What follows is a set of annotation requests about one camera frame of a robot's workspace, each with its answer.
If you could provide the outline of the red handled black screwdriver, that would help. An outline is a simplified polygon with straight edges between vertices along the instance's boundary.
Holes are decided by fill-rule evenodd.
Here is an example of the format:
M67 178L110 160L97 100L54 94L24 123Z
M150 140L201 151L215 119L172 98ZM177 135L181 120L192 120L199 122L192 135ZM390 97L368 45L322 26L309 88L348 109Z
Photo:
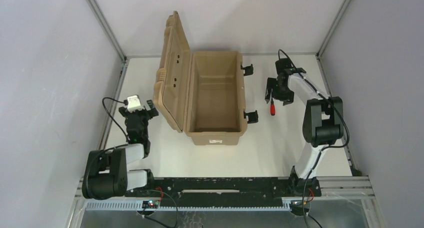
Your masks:
M271 116L276 115L276 109L275 109L275 104L273 99L270 100L270 114Z

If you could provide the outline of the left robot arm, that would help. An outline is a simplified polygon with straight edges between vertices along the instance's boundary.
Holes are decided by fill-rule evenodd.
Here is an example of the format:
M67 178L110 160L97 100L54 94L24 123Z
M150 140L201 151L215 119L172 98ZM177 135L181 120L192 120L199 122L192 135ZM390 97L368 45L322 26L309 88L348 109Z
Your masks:
M128 97L123 104L118 111L124 118L126 142L89 153L81 188L84 198L104 200L152 185L154 177L149 169L131 170L128 165L150 154L149 120L159 113L152 100L147 100L146 109L138 96Z

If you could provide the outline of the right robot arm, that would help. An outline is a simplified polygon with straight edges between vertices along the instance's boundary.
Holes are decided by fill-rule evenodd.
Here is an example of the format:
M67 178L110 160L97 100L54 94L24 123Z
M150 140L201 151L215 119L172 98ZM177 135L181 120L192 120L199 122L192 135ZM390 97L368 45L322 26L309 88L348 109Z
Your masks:
M288 179L292 193L308 191L317 186L316 168L325 152L334 148L344 136L343 101L318 89L307 78L302 68L297 68L290 58L275 62L277 77L268 78L265 101L270 104L270 114L275 115L274 101L288 105L298 97L305 105L302 135L305 146Z

